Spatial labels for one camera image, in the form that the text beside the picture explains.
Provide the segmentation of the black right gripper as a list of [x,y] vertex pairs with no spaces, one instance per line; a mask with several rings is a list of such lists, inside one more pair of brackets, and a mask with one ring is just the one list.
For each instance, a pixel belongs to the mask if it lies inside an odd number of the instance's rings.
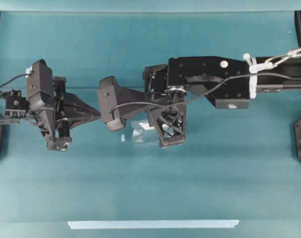
[[147,66],[143,72],[145,92],[127,89],[125,116],[134,117],[148,111],[148,121],[158,134],[160,148],[186,141],[187,95],[185,63]]

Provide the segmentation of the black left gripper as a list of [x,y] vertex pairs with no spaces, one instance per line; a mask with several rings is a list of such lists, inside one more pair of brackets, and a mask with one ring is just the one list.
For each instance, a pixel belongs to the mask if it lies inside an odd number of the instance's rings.
[[65,151],[72,143],[70,130],[82,124],[101,118],[98,110],[79,99],[75,94],[66,93],[66,78],[54,77],[54,96],[38,113],[38,128],[48,150]]

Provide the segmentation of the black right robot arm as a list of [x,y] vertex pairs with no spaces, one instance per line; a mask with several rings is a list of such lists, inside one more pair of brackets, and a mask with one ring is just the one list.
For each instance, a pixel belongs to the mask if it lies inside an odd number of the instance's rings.
[[168,147],[186,141],[188,94],[216,109],[246,109],[258,93],[301,90],[301,57],[170,58],[146,67],[143,79],[144,92],[133,91],[127,107],[133,114],[146,112],[160,146]]

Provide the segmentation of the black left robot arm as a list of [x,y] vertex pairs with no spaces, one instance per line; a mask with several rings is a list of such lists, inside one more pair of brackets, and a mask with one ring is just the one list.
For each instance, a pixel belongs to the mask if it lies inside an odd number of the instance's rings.
[[38,109],[32,109],[33,99],[23,97],[20,90],[0,91],[0,98],[6,101],[5,117],[0,118],[0,125],[24,120],[40,129],[48,150],[65,151],[72,143],[72,128],[101,118],[98,110],[66,92],[65,84],[65,77],[54,77],[53,95]]

